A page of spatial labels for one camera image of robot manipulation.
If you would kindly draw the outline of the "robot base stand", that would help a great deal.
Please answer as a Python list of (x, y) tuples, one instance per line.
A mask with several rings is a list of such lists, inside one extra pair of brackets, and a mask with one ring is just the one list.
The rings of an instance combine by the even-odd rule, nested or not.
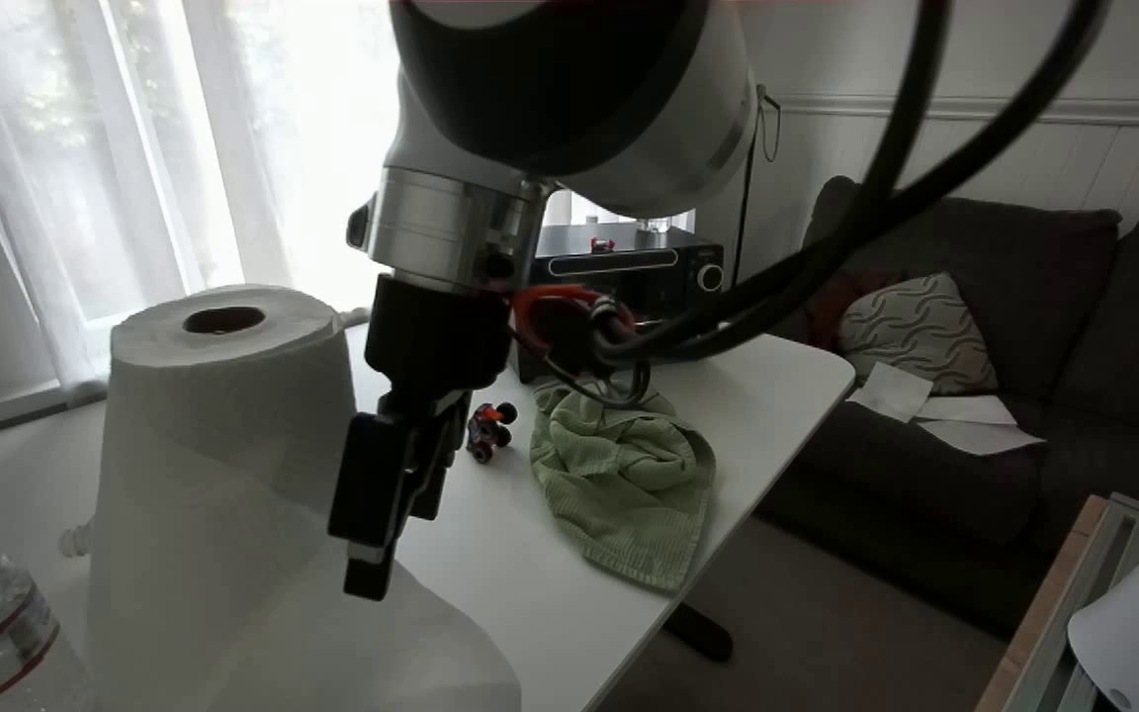
[(1139, 498), (1080, 505), (978, 712), (1139, 712)]

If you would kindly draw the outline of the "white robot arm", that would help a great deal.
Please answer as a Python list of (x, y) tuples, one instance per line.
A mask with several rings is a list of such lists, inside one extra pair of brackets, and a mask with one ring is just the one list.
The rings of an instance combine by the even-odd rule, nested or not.
[(380, 603), (396, 542), (440, 512), (472, 396), (505, 367), (510, 308), (552, 189), (668, 217), (738, 167), (757, 85), (733, 0), (386, 0), (398, 132), (349, 243), (382, 265), (330, 536)]

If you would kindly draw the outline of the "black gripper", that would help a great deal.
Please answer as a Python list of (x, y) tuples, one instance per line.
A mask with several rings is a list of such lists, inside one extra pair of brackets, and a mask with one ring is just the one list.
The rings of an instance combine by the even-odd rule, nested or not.
[[(464, 445), (468, 405), (505, 367), (505, 301), (382, 279), (363, 360), (386, 378), (382, 417), (411, 426), (411, 515), (434, 519)], [(382, 603), (405, 528), (406, 436), (374, 417), (349, 424), (330, 536), (344, 542), (344, 589)]]

